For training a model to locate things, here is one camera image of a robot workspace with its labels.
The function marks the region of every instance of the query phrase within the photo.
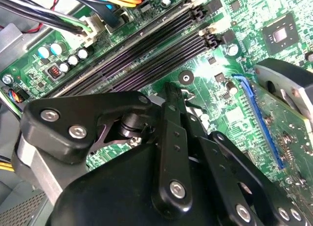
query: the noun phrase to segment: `capacitor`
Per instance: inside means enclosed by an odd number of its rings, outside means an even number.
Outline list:
[[[238,89],[236,88],[235,84],[232,81],[228,81],[225,84],[225,87],[230,95],[234,95],[238,92]]]
[[[51,55],[50,47],[49,46],[41,46],[38,48],[38,55],[41,58],[47,59]]]
[[[5,83],[6,85],[10,85],[14,83],[14,78],[12,77],[11,74],[6,73],[3,77],[2,77],[2,81],[3,83]]]
[[[67,46],[63,42],[57,42],[51,44],[50,50],[54,55],[58,56],[67,50]]]
[[[235,56],[235,55],[237,55],[238,51],[239,51],[238,46],[236,44],[231,44],[227,48],[227,55],[228,56]]]
[[[89,52],[86,48],[82,48],[77,52],[77,56],[81,60],[85,60],[89,57]]]
[[[171,0],[161,0],[162,7],[169,7],[171,5]]]
[[[60,65],[59,65],[59,69],[60,69],[60,71],[61,72],[63,72],[63,73],[67,73],[67,72],[69,72],[69,65],[68,65],[68,63],[60,63]]]
[[[69,65],[71,66],[76,66],[79,62],[79,59],[77,56],[71,55],[69,56],[69,58],[67,59],[67,62]]]

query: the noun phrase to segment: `mounting hole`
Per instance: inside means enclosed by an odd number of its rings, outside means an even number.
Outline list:
[[[174,145],[174,149],[179,152],[180,151],[180,147],[178,145]]]
[[[269,93],[274,94],[276,92],[275,85],[273,84],[272,81],[267,81],[266,86],[268,88]]]
[[[168,107],[170,108],[170,110],[176,111],[176,108],[173,105],[169,105]]]

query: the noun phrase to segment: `black chip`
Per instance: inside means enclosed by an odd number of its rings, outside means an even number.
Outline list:
[[[298,31],[292,13],[288,13],[265,26],[262,29],[262,34],[270,55],[274,55],[299,42]]]
[[[210,59],[209,59],[209,64],[211,65],[211,64],[214,64],[216,62],[216,59],[214,58],[214,57],[211,57]]]
[[[226,93],[225,95],[223,95],[224,99],[229,99],[230,98],[230,94]]]
[[[240,8],[240,2],[239,2],[239,0],[233,1],[233,2],[230,4],[230,6],[231,6],[231,9],[232,9],[234,12],[238,11],[239,8]]]
[[[212,14],[223,7],[221,0],[211,0],[206,6],[205,9],[208,10],[209,14]]]
[[[215,80],[218,82],[218,83],[221,83],[223,81],[226,80],[225,76],[223,73],[219,73],[217,75],[214,76],[215,77]]]
[[[236,35],[232,29],[227,30],[223,35],[222,35],[222,43],[228,44],[234,41],[236,38]]]
[[[42,87],[44,86],[44,84],[43,84],[42,82],[39,82],[39,83],[38,83],[38,86],[39,86],[40,88],[42,88]]]

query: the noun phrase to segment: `green wire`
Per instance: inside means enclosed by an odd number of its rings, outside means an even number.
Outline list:
[[[88,26],[86,26],[86,25],[84,25],[84,24],[81,24],[80,22],[75,22],[75,21],[73,21],[73,20],[70,20],[70,19],[66,19],[66,18],[63,18],[63,17],[60,17],[63,21],[65,21],[65,22],[68,22],[68,23],[70,23],[70,24],[73,24],[73,25],[75,25],[75,26],[79,26],[79,27],[82,27],[85,31],[87,31],[87,32],[91,32],[91,29],[88,27]]]

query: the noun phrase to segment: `white wire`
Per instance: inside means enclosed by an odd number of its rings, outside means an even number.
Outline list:
[[[49,14],[52,14],[52,15],[56,15],[56,16],[59,16],[59,17],[63,17],[65,19],[69,19],[69,20],[72,20],[74,22],[79,22],[81,24],[85,24],[84,22],[80,21],[79,19],[75,18],[75,17],[72,17],[72,16],[69,16],[69,15],[66,15],[66,14],[63,14],[61,12],[57,12],[57,11],[53,11],[53,10],[50,10],[50,9],[46,9],[44,7],[39,7],[39,6],[36,6],[36,5],[33,5],[33,4],[30,4],[30,3],[27,3],[27,2],[24,2],[22,0],[9,0],[11,2],[14,2],[14,3],[17,3],[19,5],[22,5],[24,7],[28,7],[28,8],[31,8],[31,9],[35,9],[35,10],[38,10],[38,11],[42,11],[42,12],[46,12],[46,13],[49,13]]]

